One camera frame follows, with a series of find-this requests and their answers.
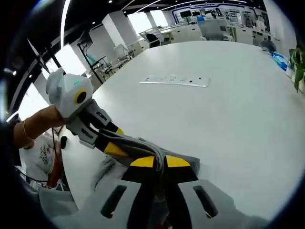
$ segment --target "person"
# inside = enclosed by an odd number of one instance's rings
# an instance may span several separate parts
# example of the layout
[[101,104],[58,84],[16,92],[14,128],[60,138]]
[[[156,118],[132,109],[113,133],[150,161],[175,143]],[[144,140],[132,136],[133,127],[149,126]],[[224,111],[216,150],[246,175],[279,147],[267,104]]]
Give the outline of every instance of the person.
[[48,187],[55,187],[62,175],[61,145],[46,135],[19,150],[21,161],[26,165],[26,175],[39,181],[47,181]]

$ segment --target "white tabletop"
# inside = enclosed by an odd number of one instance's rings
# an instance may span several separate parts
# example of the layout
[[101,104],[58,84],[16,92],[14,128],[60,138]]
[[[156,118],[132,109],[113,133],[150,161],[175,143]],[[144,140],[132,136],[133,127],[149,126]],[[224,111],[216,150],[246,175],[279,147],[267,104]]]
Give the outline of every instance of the white tabletop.
[[[139,84],[147,75],[210,77],[207,88]],[[272,218],[305,165],[305,98],[261,48],[183,42],[145,50],[93,95],[127,135],[201,159],[199,178],[237,209]],[[68,135],[63,163],[78,207],[91,194],[103,153]]]

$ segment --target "ceiling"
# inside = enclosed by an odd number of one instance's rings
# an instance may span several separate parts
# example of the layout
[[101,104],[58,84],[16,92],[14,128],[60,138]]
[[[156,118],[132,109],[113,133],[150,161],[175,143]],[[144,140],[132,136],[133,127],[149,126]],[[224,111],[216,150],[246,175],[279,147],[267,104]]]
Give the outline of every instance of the ceiling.
[[[90,29],[94,25],[92,22],[101,22],[103,18],[110,12],[118,11],[124,8],[131,0],[113,0],[110,4],[108,0],[71,0],[67,19],[66,19],[66,34],[65,42],[72,42],[80,37],[85,29]],[[164,9],[168,6],[190,0],[161,0],[144,11]],[[250,7],[261,7],[264,10],[263,0],[245,0],[244,5]],[[19,103],[24,96],[24,93],[31,82],[33,82],[40,73],[40,66],[36,66],[31,72],[26,72],[31,63],[35,60],[35,55],[31,50],[27,39],[29,39],[40,54],[45,52],[45,47],[53,46],[52,49],[56,52],[59,49],[59,35],[62,9],[64,0],[11,0],[9,2],[5,17],[7,24],[4,29],[5,43],[7,49],[6,64],[10,69],[17,70],[15,76],[7,75],[8,79],[8,104],[10,104],[16,88],[23,76],[32,74],[31,78],[27,78],[23,83],[23,89],[20,91],[19,98],[16,101],[15,108],[18,108]],[[154,2],[154,0],[134,0],[123,11],[125,15],[134,13],[143,6]],[[207,0],[207,3],[231,3],[238,2],[230,0]]]

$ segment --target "black stand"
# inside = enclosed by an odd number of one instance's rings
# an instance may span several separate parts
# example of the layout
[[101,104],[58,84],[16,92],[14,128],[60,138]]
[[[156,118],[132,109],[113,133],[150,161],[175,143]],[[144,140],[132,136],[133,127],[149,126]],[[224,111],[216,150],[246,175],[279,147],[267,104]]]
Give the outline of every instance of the black stand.
[[101,84],[103,84],[102,80],[99,78],[95,70],[93,69],[93,66],[90,64],[89,60],[86,57],[86,54],[84,53],[83,49],[81,48],[82,43],[78,43],[77,46],[79,47],[82,55],[84,56],[85,60],[87,61],[88,65],[90,66],[90,69],[93,71],[93,74],[96,76],[96,78],[100,81]]

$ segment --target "sleeve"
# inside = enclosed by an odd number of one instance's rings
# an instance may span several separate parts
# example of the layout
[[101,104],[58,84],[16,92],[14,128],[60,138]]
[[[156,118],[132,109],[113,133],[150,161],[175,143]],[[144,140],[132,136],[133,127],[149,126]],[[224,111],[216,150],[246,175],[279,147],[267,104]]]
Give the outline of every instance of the sleeve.
[[46,135],[41,135],[41,138],[46,144],[48,144],[49,147],[54,148],[53,138],[50,138],[49,136]]
[[1,123],[1,140],[7,145],[9,159],[15,166],[21,166],[19,149],[14,145],[14,126],[17,122]]
[[27,176],[43,182],[47,182],[49,179],[48,175],[35,164],[27,165]]

